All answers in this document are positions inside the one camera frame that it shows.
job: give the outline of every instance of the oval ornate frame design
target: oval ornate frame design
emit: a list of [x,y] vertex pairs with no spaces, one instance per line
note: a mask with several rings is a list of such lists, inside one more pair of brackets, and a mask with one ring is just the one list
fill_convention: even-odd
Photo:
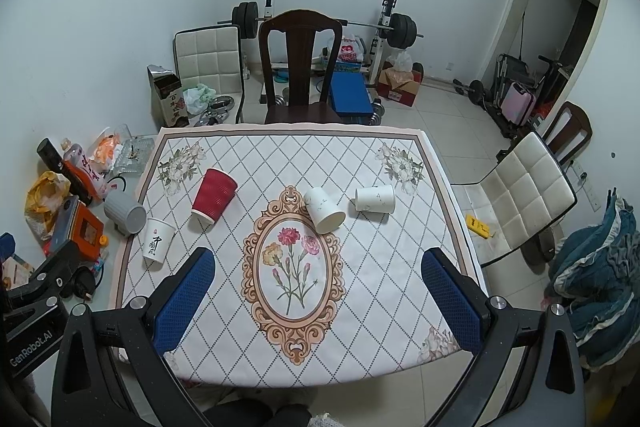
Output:
[[277,200],[270,201],[267,210],[254,222],[254,232],[244,240],[242,261],[242,296],[251,303],[251,313],[261,331],[265,331],[271,344],[279,345],[282,352],[295,365],[300,365],[313,344],[324,339],[331,327],[337,304],[345,293],[342,280],[340,239],[333,233],[318,234],[326,263],[326,282],[318,305],[305,317],[289,319],[275,312],[265,298],[258,282],[260,247],[278,223],[299,221],[313,229],[302,195],[295,187],[285,187]]

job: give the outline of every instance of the blue gripper pad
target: blue gripper pad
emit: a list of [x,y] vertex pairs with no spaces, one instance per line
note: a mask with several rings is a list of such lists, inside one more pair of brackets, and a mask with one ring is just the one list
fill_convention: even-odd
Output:
[[178,347],[213,282],[215,271],[213,253],[205,250],[162,307],[154,323],[153,343],[158,354],[163,355]]
[[480,317],[447,271],[427,250],[420,266],[422,281],[433,296],[458,345],[477,355],[482,347]]

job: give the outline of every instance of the power strip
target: power strip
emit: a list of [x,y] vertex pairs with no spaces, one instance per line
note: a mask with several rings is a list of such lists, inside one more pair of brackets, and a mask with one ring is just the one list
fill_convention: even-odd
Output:
[[584,190],[589,203],[591,203],[593,212],[597,212],[601,209],[602,205],[600,204],[600,200],[593,190],[593,185],[591,185],[591,181],[589,180],[587,171],[582,168],[578,160],[574,160],[572,162],[571,168],[573,169],[575,176],[578,178],[578,185],[577,187],[575,187],[576,194],[580,192],[580,190]]

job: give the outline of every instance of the silver bolt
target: silver bolt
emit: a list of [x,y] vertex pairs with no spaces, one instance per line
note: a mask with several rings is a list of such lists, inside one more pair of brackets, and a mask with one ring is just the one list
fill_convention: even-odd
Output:
[[491,306],[498,310],[503,310],[507,307],[507,301],[500,296],[491,297],[491,299],[489,299],[489,302],[491,303]]
[[145,304],[146,304],[146,297],[143,297],[143,296],[133,297],[129,301],[129,306],[131,306],[135,310],[144,308]]
[[558,317],[564,315],[564,306],[562,304],[551,304],[551,312]]
[[86,306],[84,304],[76,304],[74,308],[71,310],[71,313],[72,315],[79,317],[80,315],[83,315],[85,311],[86,311]]

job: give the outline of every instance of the white chair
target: white chair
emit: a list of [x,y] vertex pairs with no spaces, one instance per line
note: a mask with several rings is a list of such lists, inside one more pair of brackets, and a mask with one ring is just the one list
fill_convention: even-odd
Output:
[[462,213],[486,223],[493,234],[483,239],[471,232],[482,267],[520,248],[578,201],[556,158],[535,132],[481,182],[452,188]]
[[244,80],[238,26],[208,26],[176,33],[175,71],[183,89],[205,84],[234,99],[225,123],[242,121]]

